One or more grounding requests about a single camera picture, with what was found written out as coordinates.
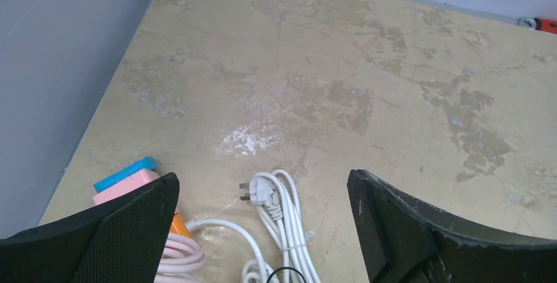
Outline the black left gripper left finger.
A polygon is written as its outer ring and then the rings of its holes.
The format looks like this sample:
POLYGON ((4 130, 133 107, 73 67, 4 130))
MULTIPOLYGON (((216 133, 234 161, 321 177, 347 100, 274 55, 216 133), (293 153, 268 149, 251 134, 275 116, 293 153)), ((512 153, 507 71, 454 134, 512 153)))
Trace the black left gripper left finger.
POLYGON ((1 240, 2 282, 153 282, 179 197, 168 173, 1 240))

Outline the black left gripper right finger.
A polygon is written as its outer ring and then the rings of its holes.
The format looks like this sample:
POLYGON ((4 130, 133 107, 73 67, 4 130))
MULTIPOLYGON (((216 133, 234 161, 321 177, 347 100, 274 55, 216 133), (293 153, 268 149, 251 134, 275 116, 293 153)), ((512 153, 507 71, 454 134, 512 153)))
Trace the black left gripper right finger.
POLYGON ((453 215, 372 173, 347 191, 371 282, 555 282, 556 241, 453 215))

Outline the orange power strip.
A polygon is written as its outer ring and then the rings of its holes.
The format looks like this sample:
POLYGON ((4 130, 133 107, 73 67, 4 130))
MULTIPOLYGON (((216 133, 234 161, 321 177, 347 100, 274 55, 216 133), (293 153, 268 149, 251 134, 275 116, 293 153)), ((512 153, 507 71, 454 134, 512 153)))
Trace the orange power strip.
POLYGON ((181 213, 174 214, 169 231, 181 236, 186 236, 188 238, 192 237, 191 232, 185 226, 185 220, 183 219, 181 213))

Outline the pink cube power socket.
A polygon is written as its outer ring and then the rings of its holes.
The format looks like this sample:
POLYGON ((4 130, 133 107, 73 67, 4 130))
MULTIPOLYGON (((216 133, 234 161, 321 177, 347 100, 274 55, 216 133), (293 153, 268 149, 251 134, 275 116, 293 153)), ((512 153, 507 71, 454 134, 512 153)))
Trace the pink cube power socket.
POLYGON ((124 194, 127 194, 133 190, 136 190, 143 185, 156 180, 159 177, 160 175, 155 171, 147 169, 139 170, 138 172, 126 177, 118 183, 94 195, 92 197, 93 203, 95 206, 103 204, 120 196, 123 196, 124 194))

